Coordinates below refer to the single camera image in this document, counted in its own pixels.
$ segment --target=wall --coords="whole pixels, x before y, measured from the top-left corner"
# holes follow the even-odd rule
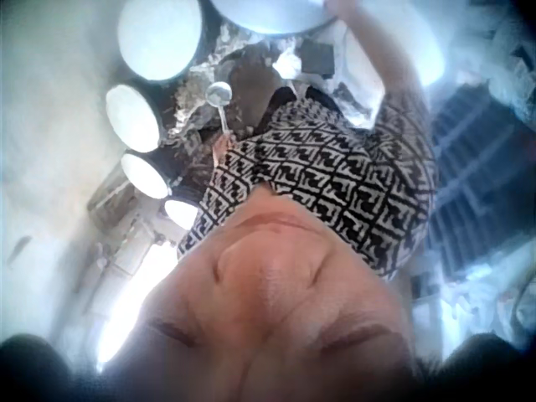
[[[103,103],[120,60],[120,6],[3,2],[2,340],[54,340],[100,237],[85,205],[124,149]]]

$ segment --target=woman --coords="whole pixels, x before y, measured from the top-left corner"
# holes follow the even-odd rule
[[[283,88],[255,136],[219,144],[183,258],[106,368],[125,399],[353,400],[414,383],[410,323],[380,278],[425,237],[426,108],[404,50],[355,1],[327,6],[384,82],[375,129]]]

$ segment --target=geometric pattern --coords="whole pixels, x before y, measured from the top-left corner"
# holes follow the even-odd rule
[[[417,92],[388,94],[372,131],[313,99],[285,104],[268,131],[237,142],[214,170],[186,253],[259,183],[305,206],[390,279],[425,238],[436,188],[427,110]]]

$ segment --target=black square object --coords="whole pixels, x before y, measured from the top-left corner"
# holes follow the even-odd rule
[[[325,80],[335,74],[335,52],[332,45],[305,39],[297,53],[302,61],[302,73],[318,74]]]

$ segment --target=spoon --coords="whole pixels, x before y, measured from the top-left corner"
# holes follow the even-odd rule
[[[224,112],[224,106],[227,106],[231,102],[231,99],[233,99],[233,90],[230,85],[223,81],[214,82],[207,88],[204,95],[209,105],[218,109],[224,134],[230,135],[231,130],[227,125],[227,118],[225,117]]]

